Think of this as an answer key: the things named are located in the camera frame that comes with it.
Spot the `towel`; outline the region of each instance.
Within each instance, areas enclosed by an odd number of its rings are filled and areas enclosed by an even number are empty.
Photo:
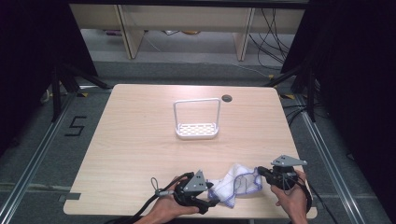
[[[219,199],[221,203],[233,208],[235,197],[262,190],[262,177],[257,167],[249,169],[241,164],[234,164],[222,179],[208,179],[213,186],[208,190],[210,200]]]

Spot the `person's left hand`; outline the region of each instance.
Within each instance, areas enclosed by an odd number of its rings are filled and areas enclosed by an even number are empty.
[[[175,185],[170,187],[168,190],[174,190]],[[199,212],[199,208],[195,206],[181,206],[176,201],[173,195],[166,195],[160,197],[148,214],[145,217],[140,218],[136,224],[157,224],[168,222],[175,217],[182,215],[191,215]]]

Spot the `person's right hand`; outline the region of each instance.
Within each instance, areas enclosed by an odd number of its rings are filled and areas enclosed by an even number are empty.
[[[306,180],[305,173],[298,170],[295,172],[301,178],[298,181],[304,185]],[[306,197],[300,186],[297,184],[294,185],[286,194],[283,189],[279,189],[277,186],[272,185],[271,191],[279,199],[276,206],[282,206],[293,224],[308,223],[306,220]]]

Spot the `table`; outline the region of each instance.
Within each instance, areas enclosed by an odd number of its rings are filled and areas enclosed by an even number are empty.
[[[226,94],[232,100],[221,102],[219,133],[215,138],[177,137],[174,101],[221,98]],[[198,117],[208,118],[217,112],[210,106],[200,105],[194,111],[199,112]],[[176,175],[199,169],[207,179],[221,179],[235,163],[269,168],[270,162],[281,154],[298,158],[278,95],[272,88],[116,85],[70,191],[80,197],[67,200],[64,211],[69,215],[130,216],[154,194],[152,177],[160,188]],[[205,192],[199,198],[206,198]],[[276,201],[264,183],[262,191],[237,198],[234,209],[219,204],[204,216],[189,217],[288,217],[275,206]],[[316,215],[313,207],[308,218]]]

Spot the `floor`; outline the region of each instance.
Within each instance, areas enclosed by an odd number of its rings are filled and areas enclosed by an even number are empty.
[[[261,76],[268,78],[274,71],[275,76],[279,74],[279,67],[282,65],[283,56],[278,49],[279,41],[273,36],[267,37],[267,43],[274,48],[267,47],[272,56],[265,55],[258,51],[254,44],[254,39],[259,45],[262,43],[258,34],[253,34],[249,39],[245,60],[238,62],[233,45],[232,34],[206,33],[201,32],[197,35],[186,35],[176,32],[167,35],[163,31],[148,31],[145,33],[139,52],[135,59],[128,59],[122,38],[116,35],[107,35],[102,30],[82,30],[81,31],[90,51],[92,59],[96,63],[183,63],[183,64],[227,64],[246,70],[253,70]],[[293,40],[293,35],[279,35],[281,43],[289,47]],[[257,67],[265,67],[265,73]],[[279,92],[290,92],[288,83],[279,85]],[[106,105],[106,94],[93,94],[89,104],[97,108],[104,108]],[[304,97],[297,96],[293,101],[288,101],[287,96],[282,101],[282,105],[303,103]],[[79,111],[83,105],[87,104],[82,98],[77,97],[70,103],[69,112]],[[100,118],[101,109],[90,111],[95,113],[95,118]],[[292,113],[292,108],[285,107],[285,115]],[[314,195],[315,206],[319,210],[317,218],[311,220],[312,223],[334,223],[330,213],[326,208],[330,208],[339,223],[390,223],[381,205],[372,193],[364,176],[359,168],[349,159],[347,149],[343,145],[337,131],[331,125],[331,121],[326,118],[324,108],[317,108],[318,120],[316,123],[310,122],[306,114],[302,114],[296,119],[290,130],[295,137],[296,146],[299,154],[305,158],[311,158],[311,167],[306,170],[312,176],[312,185],[316,186],[318,195]],[[108,217],[70,217],[63,213],[63,196],[70,190],[73,175],[78,171],[78,166],[71,166],[74,162],[79,163],[85,151],[79,150],[77,146],[89,144],[88,139],[79,138],[76,142],[70,143],[66,140],[49,140],[51,147],[67,149],[62,151],[41,151],[47,154],[45,158],[32,164],[32,158],[38,157],[38,148],[43,143],[43,136],[48,136],[49,130],[56,130],[54,124],[50,122],[50,106],[43,106],[33,115],[31,123],[27,126],[23,137],[25,141],[16,147],[19,150],[10,150],[0,160],[0,199],[3,204],[8,202],[15,203],[14,210],[10,211],[10,216],[2,223],[103,223]],[[73,117],[67,116],[60,124],[69,124]],[[90,123],[97,123],[97,120],[90,120]],[[93,134],[94,126],[87,127],[86,132]],[[26,193],[18,201],[12,201],[9,195],[15,191],[21,182],[20,177],[26,175],[33,167],[36,175],[27,180],[30,185],[27,189],[20,189]],[[198,221],[198,223],[212,223],[209,220]],[[286,220],[254,220],[254,223],[286,223]]]

